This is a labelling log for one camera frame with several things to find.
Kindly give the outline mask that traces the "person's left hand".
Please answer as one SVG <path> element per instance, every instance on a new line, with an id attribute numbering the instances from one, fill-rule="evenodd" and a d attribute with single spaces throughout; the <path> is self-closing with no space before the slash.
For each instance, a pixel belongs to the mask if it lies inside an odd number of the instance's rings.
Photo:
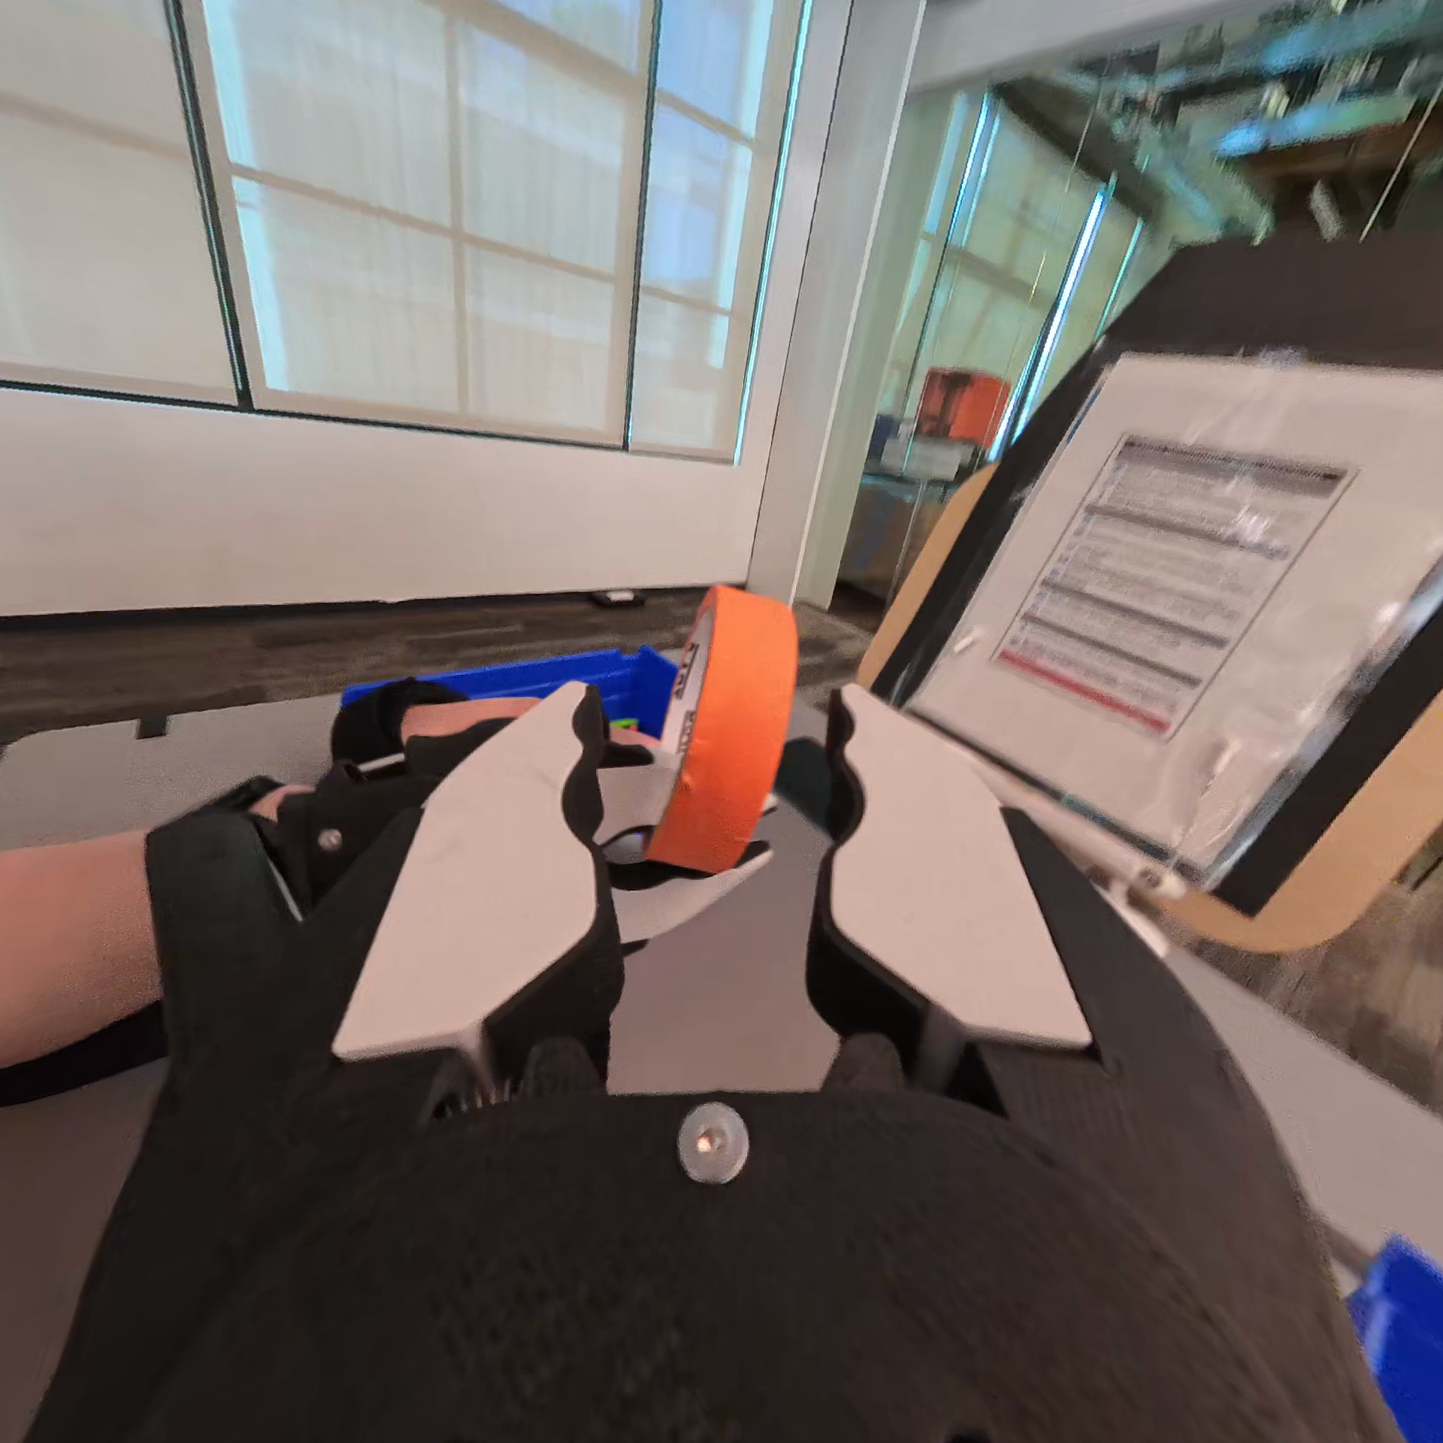
<path id="1" fill-rule="evenodd" d="M 468 732 L 479 725 L 505 725 L 526 713 L 537 707 L 537 697 L 518 697 L 518 701 L 463 701 L 463 703 L 430 703 L 420 707 L 410 707 L 394 732 L 400 745 L 408 745 L 416 737 L 452 737 Z M 313 794 L 311 786 L 288 784 L 277 786 L 264 794 L 257 802 L 247 807 L 253 817 L 277 823 L 280 810 L 290 799 L 305 799 Z"/>

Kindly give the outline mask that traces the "orange tape roll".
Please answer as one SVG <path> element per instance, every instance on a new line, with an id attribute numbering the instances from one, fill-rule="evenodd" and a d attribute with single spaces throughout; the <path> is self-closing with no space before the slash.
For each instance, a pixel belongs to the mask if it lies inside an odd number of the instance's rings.
<path id="1" fill-rule="evenodd" d="M 798 688 L 798 622 L 783 601 L 711 588 L 663 719 L 674 784 L 646 859 L 697 874 L 735 866 L 783 759 Z"/>

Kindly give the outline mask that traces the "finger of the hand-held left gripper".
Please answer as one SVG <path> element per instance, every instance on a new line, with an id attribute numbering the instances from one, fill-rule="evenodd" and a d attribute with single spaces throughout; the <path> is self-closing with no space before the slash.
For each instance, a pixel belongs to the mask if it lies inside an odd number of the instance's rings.
<path id="1" fill-rule="evenodd" d="M 773 859 L 771 847 L 745 847 L 735 866 L 702 874 L 663 861 L 610 864 L 610 901 L 624 947 L 647 943 L 688 926 L 715 903 L 739 891 Z"/>
<path id="2" fill-rule="evenodd" d="M 647 737 L 609 740 L 596 784 L 602 823 L 593 842 L 605 847 L 631 832 L 654 829 L 674 796 L 679 759 Z"/>

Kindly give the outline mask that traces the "orange box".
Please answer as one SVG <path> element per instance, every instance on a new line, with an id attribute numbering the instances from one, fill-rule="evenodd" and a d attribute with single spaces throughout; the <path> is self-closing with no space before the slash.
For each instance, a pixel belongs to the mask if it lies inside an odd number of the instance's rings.
<path id="1" fill-rule="evenodd" d="M 933 467 L 942 462 L 981 462 L 994 444 L 1010 383 L 987 372 L 933 367 L 923 379 L 913 433 L 913 460 Z"/>

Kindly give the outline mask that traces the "blue plastic bin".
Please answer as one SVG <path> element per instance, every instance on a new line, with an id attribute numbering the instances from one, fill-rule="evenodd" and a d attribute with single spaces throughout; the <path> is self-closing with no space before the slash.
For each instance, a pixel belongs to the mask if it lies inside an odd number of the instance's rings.
<path id="1" fill-rule="evenodd" d="M 610 647 L 540 660 L 421 672 L 388 683 L 350 685 L 340 694 L 337 718 L 355 719 L 357 725 L 367 718 L 383 719 L 384 709 L 371 707 L 371 701 L 383 697 L 383 704 L 398 707 L 408 688 L 445 689 L 461 701 L 518 701 L 546 697 L 571 681 L 598 689 L 609 721 L 635 725 L 642 734 L 661 737 L 677 681 L 677 660 L 652 647 L 635 650 Z"/>
<path id="2" fill-rule="evenodd" d="M 1391 1234 L 1345 1299 L 1403 1442 L 1440 1442 L 1440 1265 Z"/>

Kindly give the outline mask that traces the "large paned window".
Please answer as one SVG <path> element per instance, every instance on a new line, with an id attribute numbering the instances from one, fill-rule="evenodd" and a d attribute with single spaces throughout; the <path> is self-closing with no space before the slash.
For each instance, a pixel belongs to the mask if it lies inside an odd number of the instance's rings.
<path id="1" fill-rule="evenodd" d="M 3 2 L 3 383 L 739 460 L 810 2 Z"/>

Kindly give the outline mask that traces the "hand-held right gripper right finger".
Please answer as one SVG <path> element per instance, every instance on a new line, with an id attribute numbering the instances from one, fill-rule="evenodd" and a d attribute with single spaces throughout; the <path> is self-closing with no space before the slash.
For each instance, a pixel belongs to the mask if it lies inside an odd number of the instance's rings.
<path id="1" fill-rule="evenodd" d="M 880 1037 L 905 1082 L 948 1092 L 1003 1044 L 1084 1059 L 1092 1028 L 964 748 L 862 685 L 827 704 L 827 832 L 804 982 L 840 1037 Z"/>

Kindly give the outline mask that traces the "person's left forearm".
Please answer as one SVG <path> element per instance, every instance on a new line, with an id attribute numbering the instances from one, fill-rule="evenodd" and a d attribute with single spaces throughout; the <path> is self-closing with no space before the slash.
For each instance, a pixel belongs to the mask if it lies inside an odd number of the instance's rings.
<path id="1" fill-rule="evenodd" d="M 162 999 L 145 832 L 3 855 L 3 1069 Z"/>

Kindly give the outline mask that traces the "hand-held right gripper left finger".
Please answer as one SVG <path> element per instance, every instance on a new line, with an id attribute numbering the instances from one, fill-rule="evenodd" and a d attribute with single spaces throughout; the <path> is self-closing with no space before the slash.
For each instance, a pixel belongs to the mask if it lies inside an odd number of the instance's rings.
<path id="1" fill-rule="evenodd" d="M 567 683 L 421 807 L 334 1033 L 339 1060 L 457 1054 L 484 1094 L 532 1045 L 605 1028 L 624 946 L 602 827 L 602 697 Z"/>

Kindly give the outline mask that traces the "framed instruction sign board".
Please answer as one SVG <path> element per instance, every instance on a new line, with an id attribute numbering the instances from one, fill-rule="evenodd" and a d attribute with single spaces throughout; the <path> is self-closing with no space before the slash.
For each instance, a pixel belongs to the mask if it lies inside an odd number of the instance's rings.
<path id="1" fill-rule="evenodd" d="M 859 675 L 1198 937 L 1353 928 L 1440 827 L 1440 234 L 1178 251 Z"/>

